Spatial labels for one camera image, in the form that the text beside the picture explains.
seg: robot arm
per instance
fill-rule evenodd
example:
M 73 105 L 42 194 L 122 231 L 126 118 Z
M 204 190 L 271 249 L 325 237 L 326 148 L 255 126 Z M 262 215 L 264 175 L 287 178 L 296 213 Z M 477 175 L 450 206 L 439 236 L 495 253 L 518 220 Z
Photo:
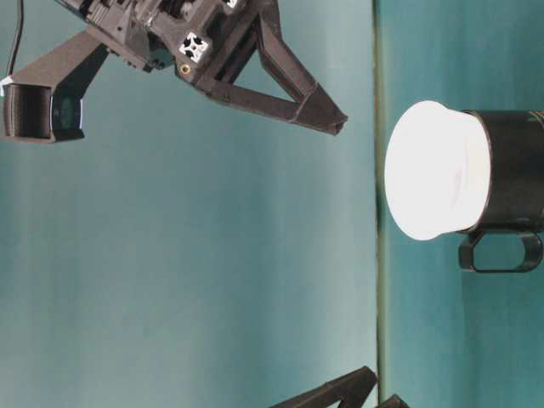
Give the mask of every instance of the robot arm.
M 347 121 L 282 39 L 278 0 L 57 0 L 85 31 L 2 82 L 5 135 L 83 137 L 82 97 L 108 53 L 178 78 L 221 104 L 338 134 Z M 235 85 L 252 55 L 292 100 Z

